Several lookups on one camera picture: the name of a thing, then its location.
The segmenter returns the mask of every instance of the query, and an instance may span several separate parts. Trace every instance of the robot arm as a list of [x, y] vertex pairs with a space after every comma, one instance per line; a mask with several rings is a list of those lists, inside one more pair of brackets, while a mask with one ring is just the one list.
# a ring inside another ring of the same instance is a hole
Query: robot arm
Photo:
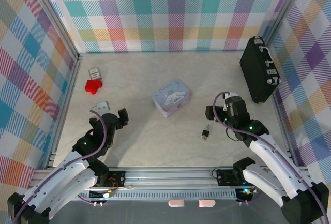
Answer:
[[109, 107], [96, 108], [107, 130], [106, 141], [101, 150], [93, 156], [79, 159], [97, 151], [102, 145], [104, 134], [101, 120], [91, 118], [89, 122], [92, 129], [77, 141], [67, 157], [39, 183], [43, 184], [39, 190], [39, 185], [36, 185], [23, 196], [14, 193], [9, 197], [8, 213], [12, 219], [25, 204], [17, 223], [49, 223], [64, 205], [84, 189], [94, 185], [109, 186], [109, 169], [98, 158], [112, 146], [115, 131], [127, 125], [128, 114], [125, 109], [121, 109], [118, 118], [108, 111]]
[[328, 188], [323, 183], [314, 183], [284, 154], [268, 129], [257, 120], [252, 120], [246, 104], [236, 93], [226, 93], [224, 107], [207, 106], [206, 117], [215, 115], [222, 124], [233, 130], [238, 140], [255, 152], [271, 170], [263, 170], [254, 160], [244, 158], [233, 165], [233, 174], [239, 183], [249, 182], [271, 197], [282, 209], [290, 224], [311, 223], [323, 216], [313, 197], [315, 193], [323, 208], [328, 205]]

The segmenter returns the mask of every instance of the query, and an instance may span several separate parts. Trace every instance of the beige floor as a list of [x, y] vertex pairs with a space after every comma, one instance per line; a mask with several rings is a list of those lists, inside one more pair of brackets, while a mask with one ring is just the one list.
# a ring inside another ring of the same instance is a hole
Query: beige floor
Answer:
[[[244, 157], [257, 159], [241, 142], [225, 136], [225, 129], [205, 118], [205, 107], [220, 91], [234, 91], [246, 101], [251, 118], [265, 124], [278, 145], [285, 145], [271, 99], [254, 104], [239, 66], [242, 52], [104, 53], [84, 54], [62, 137], [56, 152], [59, 164], [77, 139], [89, 129], [89, 110], [109, 101], [111, 112], [125, 107], [129, 124], [115, 134], [113, 147], [101, 158], [107, 166], [231, 166]], [[96, 95], [84, 91], [88, 69], [99, 67], [103, 87]], [[151, 95], [180, 78], [192, 100], [169, 118], [153, 105]], [[211, 123], [210, 136], [202, 140]]]

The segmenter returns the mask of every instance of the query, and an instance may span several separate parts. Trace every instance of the black briefcase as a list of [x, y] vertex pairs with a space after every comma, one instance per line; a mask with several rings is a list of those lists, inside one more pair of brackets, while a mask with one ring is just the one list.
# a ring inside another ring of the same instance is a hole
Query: black briefcase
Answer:
[[249, 39], [240, 66], [253, 102], [266, 102], [281, 83], [281, 79], [261, 36]]

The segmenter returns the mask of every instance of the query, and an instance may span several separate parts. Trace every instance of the white floor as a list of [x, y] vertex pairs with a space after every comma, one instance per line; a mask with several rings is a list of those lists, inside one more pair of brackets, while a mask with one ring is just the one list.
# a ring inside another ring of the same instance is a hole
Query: white floor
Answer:
[[[101, 158], [107, 166], [231, 166], [247, 156], [260, 161], [241, 142], [228, 139], [225, 129], [205, 118], [220, 91], [234, 91], [246, 101], [251, 118], [260, 120], [284, 150], [271, 99], [254, 104], [239, 66], [242, 52], [104, 53], [84, 54], [62, 137], [56, 152], [58, 165], [89, 129], [89, 110], [109, 101], [111, 112], [125, 107], [129, 124], [115, 134], [114, 144]], [[103, 87], [96, 95], [85, 92], [88, 69], [99, 67]], [[192, 100], [169, 118], [153, 105], [154, 91], [181, 79]], [[207, 140], [201, 132], [211, 123]]]

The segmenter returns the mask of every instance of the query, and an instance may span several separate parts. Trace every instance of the briefcase handle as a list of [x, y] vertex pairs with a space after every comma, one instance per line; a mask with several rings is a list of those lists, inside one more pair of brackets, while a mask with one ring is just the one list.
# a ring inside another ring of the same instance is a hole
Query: briefcase handle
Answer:
[[270, 64], [272, 64], [272, 63], [274, 62], [273, 57], [272, 57], [271, 54], [270, 54], [270, 50], [269, 50], [269, 48], [268, 48], [268, 47], [264, 47], [264, 46], [259, 46], [259, 49], [260, 49], [261, 52], [263, 52], [263, 49], [266, 49], [266, 50], [267, 50], [267, 52], [268, 52], [268, 54], [269, 54], [269, 57], [270, 57], [271, 61], [266, 60], [266, 61], [265, 61], [265, 64], [267, 65], [267, 67], [269, 67]]

